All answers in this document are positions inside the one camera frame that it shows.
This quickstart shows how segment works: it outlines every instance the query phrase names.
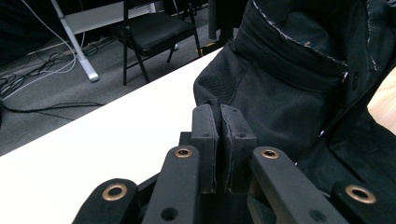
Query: white cable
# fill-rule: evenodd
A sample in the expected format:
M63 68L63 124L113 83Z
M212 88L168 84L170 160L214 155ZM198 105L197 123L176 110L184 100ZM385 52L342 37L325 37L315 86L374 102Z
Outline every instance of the white cable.
M20 87L19 89L16 89L14 92L12 92L10 95L8 95L7 97L5 97L3 100L8 99L10 96L12 96L13 94L15 94L16 92L18 92L18 91L24 89L25 87L27 87L27 86L29 86L29 85L31 85L31 84L37 82L38 80L40 80L40 79L42 79L42 78L44 78L44 77L49 77L49 76L51 76L51 75L53 75L53 74L55 74L55 73L66 73L66 72L70 72L70 71L74 68L74 66L75 66L75 64L76 64L77 55L76 55L76 53L73 51L73 49L70 47L70 45L67 44L67 42L64 41L64 40L63 40L58 34L56 34L51 28L49 28L48 25L47 25L46 23L44 23L44 22L37 16L37 14L35 14L35 12L29 7L29 5L28 5L24 0L21 0L21 1L27 6L27 8L33 13L33 15L35 15L35 17L36 17L47 29L49 29L54 35L56 35L56 37L58 37L58 38L70 49L70 52L72 52L72 54L73 54L73 60L72 60L70 63L68 63L67 65L63 66L62 68L60 68L60 69L58 69L58 70L56 70L56 71L45 71L45 72L49 72L49 74L47 74L47 75L45 75L45 76L43 76L43 77L40 77L40 78L38 78L38 79L35 79L34 81L27 83L26 85ZM72 66L71 66L68 70L62 71L62 70L65 69L67 66L69 66L71 63L72 63Z

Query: cable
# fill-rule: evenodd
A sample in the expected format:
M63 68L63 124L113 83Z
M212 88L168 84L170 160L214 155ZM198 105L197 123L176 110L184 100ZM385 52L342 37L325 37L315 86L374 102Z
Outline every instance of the cable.
M37 113L37 114L46 115L46 116L50 116L50 117L55 117L55 118L58 118L58 119L67 119L67 120L71 120L71 121L74 120L74 119L62 117L62 116L59 116L59 115L53 115L53 114L49 114L49 113L44 113L44 112L36 112L36 113Z
M96 102L62 103L62 104L48 106L48 107L45 107L45 108L29 109L29 110L12 109L12 108L9 108L9 107L7 107L6 105L3 104L3 107L4 107L5 110L7 110L9 112L13 112L13 113L19 113L19 114L37 113L37 112L48 111L48 110L65 109L65 108L77 108L77 107L86 107L86 106L103 106L103 104L99 104L99 103L96 103Z
M43 77L41 77L41 78L38 78L38 79L36 79L36 80L34 80L34 81L30 82L30 83L27 83L27 84L24 85L24 86L20 85L17 89L13 89L13 92L11 92L9 95L7 95L7 96L3 99L4 101L5 101L6 99L8 99L9 97L11 97L11 96L12 96L13 94L15 94L16 92L18 92L18 91L24 89L24 88L27 87L27 86L30 86L31 84L37 82L38 80L41 80L41 79L44 78L44 77L51 76L51 75L53 75L53 74L55 74L55 73L66 73L66 72L69 72L69 71L71 71L71 70L74 68L74 66L76 65L76 58L77 58L77 55L76 55L76 53L73 51L73 49L70 47L70 45L69 45L66 41L64 41L58 34L56 34L56 32L54 32L51 28L49 28L48 25L47 25L46 23L44 23L44 22L37 16L37 14L35 14L35 12L29 7L29 5L28 5L24 0L21 0L21 1L27 6L27 8L33 13L33 15L35 15L35 17L36 17L36 18L37 18L48 30L50 30L56 37L58 37L58 38L70 49L70 51L71 51L72 54L73 54L73 59L72 59L71 62L69 62L67 65L65 65L65 66L63 66L63 67L61 67L61 68L59 68L59 69L57 69L57 70L55 70L55 71L45 71L45 72L49 72L49 74L47 74L47 75L45 75L45 76L43 76ZM67 69L66 71L63 71L63 70L64 70L67 66L69 66L70 64L72 64L71 67L70 67L69 69ZM42 69L39 69L39 72L37 72L36 74L30 74L30 75L31 75L31 76L36 76L36 75L39 75L40 72L43 72Z

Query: white table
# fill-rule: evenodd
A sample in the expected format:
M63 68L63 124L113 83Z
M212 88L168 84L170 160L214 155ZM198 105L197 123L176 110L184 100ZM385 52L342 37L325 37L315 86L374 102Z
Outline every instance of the white table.
M0 223L71 223L101 183L160 172L191 130L192 84L216 54L0 157Z

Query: black cable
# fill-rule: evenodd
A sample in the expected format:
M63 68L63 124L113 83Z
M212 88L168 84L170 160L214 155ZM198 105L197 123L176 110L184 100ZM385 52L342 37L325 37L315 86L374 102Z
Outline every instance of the black cable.
M52 105L49 107L39 108L39 109L19 110L19 109L9 108L6 105L4 105L4 103L3 103L3 107L5 110L7 110L9 112L13 112L13 113L20 113L20 114L36 113L36 112L56 110L56 109L87 107L87 106L103 106L103 104L99 104L96 102L62 103L62 104Z
M70 118L62 117L62 116L59 116L59 115L54 115L54 114L44 113L44 112L36 112L36 113L37 113L37 114L46 115L46 116L50 116L50 117L55 117L55 118L58 118L58 119L67 119L67 120L71 120L71 121L73 121L73 120L74 120L74 119L70 119Z

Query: screw hole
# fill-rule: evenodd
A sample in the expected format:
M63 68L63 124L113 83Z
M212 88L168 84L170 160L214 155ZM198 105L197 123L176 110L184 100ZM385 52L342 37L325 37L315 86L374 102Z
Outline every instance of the screw hole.
M374 196L374 194L370 190L360 186L356 186L356 185L346 186L346 194L360 203L376 202L376 197Z
M277 152L275 152L273 150L267 149L262 152L262 156L264 156L265 158L268 158L268 159L276 159L279 157L279 154L277 154Z
M361 191L359 189L353 189L352 193L355 194L358 197L363 198L363 199L368 199L369 198L369 196L365 192L363 192L363 191Z
M123 198L128 189L124 184L116 183L108 186L102 193L103 199L106 201L117 201Z
M192 154L191 150L187 148L181 148L175 151L175 155L179 158L187 158Z
M178 215L178 211L173 207L165 208L161 212L161 217L165 221L175 220L177 218L177 215Z
M110 196L116 196L122 193L122 189L120 187L115 187L114 189L111 189L108 191L108 195Z

